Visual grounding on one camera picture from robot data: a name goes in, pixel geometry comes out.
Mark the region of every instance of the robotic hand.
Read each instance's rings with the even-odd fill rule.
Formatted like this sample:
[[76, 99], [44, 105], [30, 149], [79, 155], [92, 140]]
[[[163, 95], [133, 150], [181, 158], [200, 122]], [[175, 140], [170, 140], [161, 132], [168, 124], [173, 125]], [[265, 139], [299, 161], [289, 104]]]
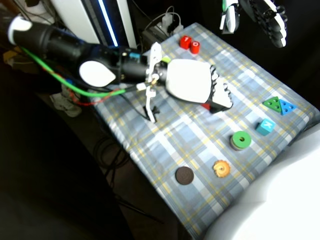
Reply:
[[222, 0], [220, 30], [222, 34], [233, 34], [239, 27], [240, 9], [258, 23], [277, 48], [286, 46], [287, 16], [283, 6], [274, 0]]
[[[212, 113], [233, 105], [230, 91], [214, 67], [188, 59], [174, 59], [167, 64], [161, 61], [162, 49], [158, 43], [152, 45], [148, 62], [135, 49], [90, 44], [53, 26], [14, 17], [1, 9], [0, 22], [0, 36], [20, 46], [49, 74], [82, 95], [110, 97], [145, 90], [144, 109], [153, 123], [157, 109], [151, 110], [150, 105], [156, 96], [156, 84], [165, 86], [177, 99], [210, 104]], [[67, 71], [59, 72], [56, 65]], [[110, 92], [109, 85], [120, 83], [133, 86]], [[88, 89], [99, 93], [87, 92]]]

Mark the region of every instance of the blue triangle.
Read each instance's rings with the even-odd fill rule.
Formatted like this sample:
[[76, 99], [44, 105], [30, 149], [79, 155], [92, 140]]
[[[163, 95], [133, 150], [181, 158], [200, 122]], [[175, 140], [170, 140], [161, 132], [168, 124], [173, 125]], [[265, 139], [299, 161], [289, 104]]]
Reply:
[[287, 102], [287, 101], [283, 101], [281, 99], [279, 99], [280, 105], [281, 105], [281, 115], [287, 115], [288, 113], [291, 113], [293, 110], [295, 110], [297, 108], [296, 105]]

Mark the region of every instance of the orange cookie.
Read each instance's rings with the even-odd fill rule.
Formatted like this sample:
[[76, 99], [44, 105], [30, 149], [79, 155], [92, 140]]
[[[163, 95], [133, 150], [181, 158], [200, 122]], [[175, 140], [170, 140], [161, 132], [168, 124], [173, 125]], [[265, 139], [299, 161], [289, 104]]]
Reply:
[[230, 173], [230, 166], [226, 161], [219, 160], [214, 163], [213, 170], [218, 178], [224, 178]]

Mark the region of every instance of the sneaker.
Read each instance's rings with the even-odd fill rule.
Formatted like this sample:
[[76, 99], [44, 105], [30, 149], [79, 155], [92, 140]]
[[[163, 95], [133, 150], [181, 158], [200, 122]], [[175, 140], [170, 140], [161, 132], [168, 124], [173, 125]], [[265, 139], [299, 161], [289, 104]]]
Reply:
[[64, 111], [71, 118], [75, 118], [82, 113], [82, 109], [72, 104], [62, 93], [52, 94], [50, 99], [55, 109]]
[[70, 96], [69, 88], [64, 84], [61, 84], [61, 88], [62, 88], [62, 93], [61, 93], [62, 96], [67, 98], [69, 101], [73, 102], [74, 100], [77, 100], [77, 101], [80, 100], [80, 94], [79, 93], [74, 92], [74, 99], [72, 99], [72, 97]]

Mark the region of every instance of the table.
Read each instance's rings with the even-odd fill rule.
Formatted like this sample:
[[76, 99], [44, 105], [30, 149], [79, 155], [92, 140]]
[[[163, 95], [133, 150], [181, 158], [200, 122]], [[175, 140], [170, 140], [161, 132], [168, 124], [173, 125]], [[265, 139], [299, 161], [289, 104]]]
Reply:
[[[179, 47], [183, 35], [200, 42], [199, 54]], [[194, 23], [162, 44], [163, 56], [196, 59], [216, 66], [231, 91], [230, 110], [210, 114], [200, 105], [173, 99], [158, 88], [153, 103], [159, 108], [157, 123], [137, 114], [120, 96], [95, 106], [132, 160], [165, 200], [194, 239], [201, 239], [208, 226], [306, 127], [320, 120], [319, 111], [245, 55]], [[126, 93], [143, 113], [145, 93]], [[278, 96], [295, 104], [282, 116], [266, 106], [265, 100]], [[268, 118], [276, 123], [272, 133], [260, 135], [256, 125]], [[249, 148], [235, 151], [230, 146], [234, 132], [252, 137]], [[225, 178], [216, 177], [217, 160], [231, 166]], [[189, 185], [175, 179], [178, 167], [194, 172]]]

